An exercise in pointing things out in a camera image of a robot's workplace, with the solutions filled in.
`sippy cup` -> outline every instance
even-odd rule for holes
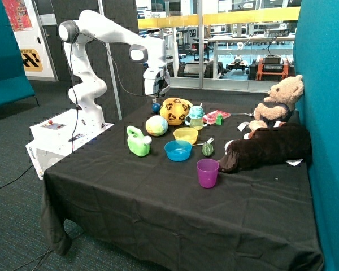
[[[191,128],[196,130],[201,130],[203,127],[206,127],[208,124],[208,119],[205,117],[206,123],[203,123],[203,116],[205,112],[202,109],[202,104],[199,106],[193,106],[190,108],[188,116],[185,118],[185,124],[190,125]]]

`blue sippy cup lid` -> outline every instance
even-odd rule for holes
[[[191,119],[201,119],[205,115],[202,104],[200,106],[193,106],[190,108],[189,117]]]

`toy watering can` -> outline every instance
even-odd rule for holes
[[[139,157],[145,156],[149,153],[149,144],[152,143],[151,137],[148,135],[143,136],[142,131],[133,126],[127,127],[127,134],[127,143],[131,152]]]
[[[204,115],[205,112],[203,111],[202,104],[199,106],[193,106],[190,108],[190,112],[185,118],[185,124],[196,130],[201,130],[208,124],[208,119],[204,117]]]

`yellow bowl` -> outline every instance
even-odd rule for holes
[[[191,145],[196,143],[198,137],[198,130],[191,127],[178,128],[173,132],[176,140],[185,140]]]

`yellow railing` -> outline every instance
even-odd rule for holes
[[[266,8],[264,10],[237,11],[215,14],[204,14],[203,24],[237,24],[269,21],[298,20],[300,7]],[[174,16],[166,18],[139,19],[139,29],[187,27],[198,25],[198,15]]]

